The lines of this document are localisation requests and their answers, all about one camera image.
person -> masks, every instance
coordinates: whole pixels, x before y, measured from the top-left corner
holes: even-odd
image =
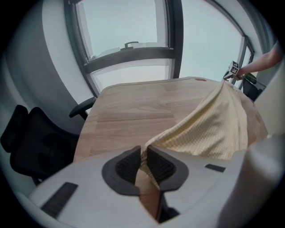
[[[237,80],[241,80],[244,74],[262,71],[275,66],[281,61],[283,54],[283,49],[279,41],[277,41],[270,52],[263,54],[256,61],[240,68],[237,72]]]

wood grain surface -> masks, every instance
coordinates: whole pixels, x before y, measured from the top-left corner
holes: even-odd
[[[219,82],[188,77],[165,81],[119,84],[105,88],[83,126],[74,161],[112,151],[143,146],[189,115]],[[267,135],[253,103],[240,92],[248,116],[248,144]],[[142,171],[136,178],[140,200],[156,217],[159,191]]]

black and white marker cube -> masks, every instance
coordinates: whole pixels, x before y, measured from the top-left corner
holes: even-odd
[[[230,66],[229,66],[229,72],[232,73],[234,76],[236,76],[239,69],[240,69],[240,67],[239,67],[238,63],[236,63],[235,61],[232,61]]]

striped towel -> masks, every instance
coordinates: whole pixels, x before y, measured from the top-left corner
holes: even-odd
[[[230,160],[235,151],[248,146],[247,115],[238,91],[222,81],[185,119],[142,147],[141,169],[158,187],[147,167],[149,145],[191,155]]]

person's arm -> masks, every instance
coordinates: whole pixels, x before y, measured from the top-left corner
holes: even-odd
[[[270,52],[263,54],[258,60],[248,64],[245,67],[240,68],[237,76],[241,76],[246,73],[252,73],[257,71],[262,71],[270,67],[275,66],[282,59],[282,55],[274,46]]]

